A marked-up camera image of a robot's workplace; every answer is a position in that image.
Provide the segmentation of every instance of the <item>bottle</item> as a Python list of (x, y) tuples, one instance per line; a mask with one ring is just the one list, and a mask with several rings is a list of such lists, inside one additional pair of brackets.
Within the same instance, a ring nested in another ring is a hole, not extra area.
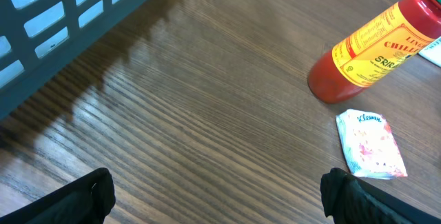
[(347, 100), (441, 37), (441, 0), (401, 0), (316, 62), (308, 86), (325, 103)]

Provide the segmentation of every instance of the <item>yellow label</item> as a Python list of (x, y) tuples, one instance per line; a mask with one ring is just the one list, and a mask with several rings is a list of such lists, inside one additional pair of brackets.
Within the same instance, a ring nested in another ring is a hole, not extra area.
[(337, 44), (332, 59), (347, 80), (369, 87), (433, 40), (416, 30), (396, 3)]

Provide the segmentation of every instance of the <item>red sauce bottle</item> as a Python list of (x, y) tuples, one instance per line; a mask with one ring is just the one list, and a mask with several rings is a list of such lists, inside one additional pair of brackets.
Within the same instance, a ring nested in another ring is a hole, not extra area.
[(328, 51), (308, 85), (326, 103), (347, 100), (441, 37), (441, 0), (401, 0)]

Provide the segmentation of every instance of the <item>plastic basket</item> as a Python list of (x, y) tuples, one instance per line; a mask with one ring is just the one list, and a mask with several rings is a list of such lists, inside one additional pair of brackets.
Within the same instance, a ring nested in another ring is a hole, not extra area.
[(145, 0), (0, 0), (0, 119)]

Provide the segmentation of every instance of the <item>tissue packet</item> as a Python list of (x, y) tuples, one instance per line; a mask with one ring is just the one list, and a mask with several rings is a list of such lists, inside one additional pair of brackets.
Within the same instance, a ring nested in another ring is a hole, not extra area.
[(347, 110), (336, 120), (343, 153), (354, 176), (375, 179), (407, 176), (391, 127), (382, 115)]

